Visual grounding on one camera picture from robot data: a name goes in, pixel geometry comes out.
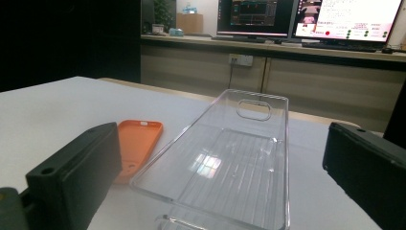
white tabletop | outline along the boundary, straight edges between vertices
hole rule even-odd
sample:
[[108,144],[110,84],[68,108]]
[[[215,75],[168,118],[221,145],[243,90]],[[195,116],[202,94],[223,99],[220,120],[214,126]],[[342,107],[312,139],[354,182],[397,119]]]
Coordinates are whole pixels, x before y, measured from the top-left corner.
[[[25,174],[90,127],[159,121],[154,150],[189,125],[207,101],[75,77],[0,94],[0,186],[27,188]],[[379,229],[322,168],[328,125],[289,120],[291,229]],[[138,229],[134,196],[113,185],[89,229]]]

monitor screen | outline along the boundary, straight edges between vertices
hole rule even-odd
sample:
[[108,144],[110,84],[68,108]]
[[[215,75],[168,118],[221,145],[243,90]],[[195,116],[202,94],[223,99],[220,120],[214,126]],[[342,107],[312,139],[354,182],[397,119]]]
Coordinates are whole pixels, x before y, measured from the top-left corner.
[[287,37],[294,0],[218,0],[217,35]]
[[402,0],[299,0],[293,37],[385,44]]

